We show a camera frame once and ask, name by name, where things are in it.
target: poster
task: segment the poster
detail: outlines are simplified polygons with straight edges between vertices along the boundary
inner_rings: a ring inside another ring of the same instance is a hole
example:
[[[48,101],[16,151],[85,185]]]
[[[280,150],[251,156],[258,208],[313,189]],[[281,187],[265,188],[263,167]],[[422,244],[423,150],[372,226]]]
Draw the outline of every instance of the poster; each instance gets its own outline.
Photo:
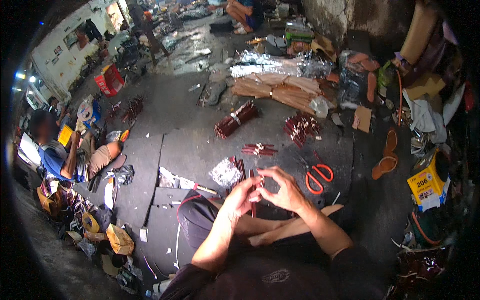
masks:
[[[62,49],[60,48],[60,45],[58,45],[55,50],[53,50],[56,56],[60,55],[62,53]]]

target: orange hose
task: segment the orange hose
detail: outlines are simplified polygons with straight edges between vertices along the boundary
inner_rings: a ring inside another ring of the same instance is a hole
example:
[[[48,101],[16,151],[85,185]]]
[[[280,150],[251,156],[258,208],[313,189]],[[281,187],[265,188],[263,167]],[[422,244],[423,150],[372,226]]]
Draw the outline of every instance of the orange hose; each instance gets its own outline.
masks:
[[[430,244],[432,244],[433,246],[436,246],[436,245],[439,245],[442,241],[441,240],[431,240],[427,237],[427,235],[425,234],[425,232],[423,232],[422,228],[420,227],[420,224],[417,220],[417,217],[415,216],[415,213],[412,212],[412,218],[413,218],[413,221],[415,221],[415,224],[417,224],[417,227],[420,231],[420,234],[423,236],[423,238]]]
[[[398,126],[400,126],[400,119],[402,119],[402,80],[398,69],[396,69],[396,74],[398,75],[398,84],[400,85],[400,107],[398,108]]]

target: hand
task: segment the hand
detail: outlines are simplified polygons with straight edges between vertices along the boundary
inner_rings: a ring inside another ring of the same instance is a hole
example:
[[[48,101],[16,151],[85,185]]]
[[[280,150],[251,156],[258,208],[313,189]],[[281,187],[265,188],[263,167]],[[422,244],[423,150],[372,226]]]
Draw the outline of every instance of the hand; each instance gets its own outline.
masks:
[[[230,220],[240,218],[250,210],[250,202],[260,201],[260,192],[255,190],[259,186],[260,177],[250,177],[237,184],[225,199],[219,214],[226,213]]]
[[[72,135],[70,136],[70,140],[72,142],[72,145],[75,145],[75,148],[77,148],[80,142],[80,134],[76,131],[72,132]]]
[[[257,191],[264,199],[295,213],[307,203],[308,200],[301,192],[295,179],[284,170],[275,166],[263,170],[257,169],[257,171],[259,175],[273,178],[280,186],[280,190],[276,194],[265,188],[257,187]]]

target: red box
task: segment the red box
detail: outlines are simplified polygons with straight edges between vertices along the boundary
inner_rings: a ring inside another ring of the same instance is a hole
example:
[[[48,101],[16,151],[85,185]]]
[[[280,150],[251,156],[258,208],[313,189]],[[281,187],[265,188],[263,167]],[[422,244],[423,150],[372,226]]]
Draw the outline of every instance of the red box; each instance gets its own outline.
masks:
[[[107,97],[115,96],[124,84],[114,63],[103,68],[102,73],[95,77],[95,82]]]

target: red handle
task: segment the red handle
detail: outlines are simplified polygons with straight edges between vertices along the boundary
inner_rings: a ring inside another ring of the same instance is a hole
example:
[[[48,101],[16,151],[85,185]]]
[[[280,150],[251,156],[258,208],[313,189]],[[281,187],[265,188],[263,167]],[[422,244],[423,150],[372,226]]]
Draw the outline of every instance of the red handle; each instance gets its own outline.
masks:
[[[315,182],[319,187],[320,187],[320,190],[319,191],[315,191],[314,189],[312,189],[310,187],[310,183],[308,182],[308,179],[309,177],[313,180],[313,182]],[[318,180],[310,173],[310,172],[307,172],[307,175],[305,175],[305,183],[307,185],[307,189],[312,193],[312,194],[315,194],[315,195],[318,195],[318,194],[321,194],[323,191],[324,191],[324,187],[318,182]]]
[[[325,170],[327,170],[328,173],[330,173],[330,178],[327,178],[322,172],[320,172],[320,170],[317,167],[324,168]],[[325,179],[327,182],[331,182],[333,180],[333,171],[329,166],[319,164],[317,166],[313,166],[312,169],[317,171],[317,173],[320,174],[320,176],[322,176],[322,178]]]

